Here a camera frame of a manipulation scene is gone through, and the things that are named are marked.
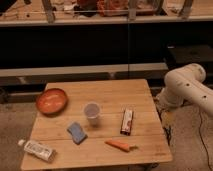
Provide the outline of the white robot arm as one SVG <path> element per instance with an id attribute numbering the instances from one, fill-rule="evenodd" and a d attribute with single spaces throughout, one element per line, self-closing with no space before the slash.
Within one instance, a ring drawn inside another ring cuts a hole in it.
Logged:
<path id="1" fill-rule="evenodd" d="M 184 100 L 199 106 L 213 118 L 213 89 L 203 84 L 205 69 L 197 63 L 185 65 L 166 73 L 165 87 L 157 95 L 162 109 L 180 107 Z"/>

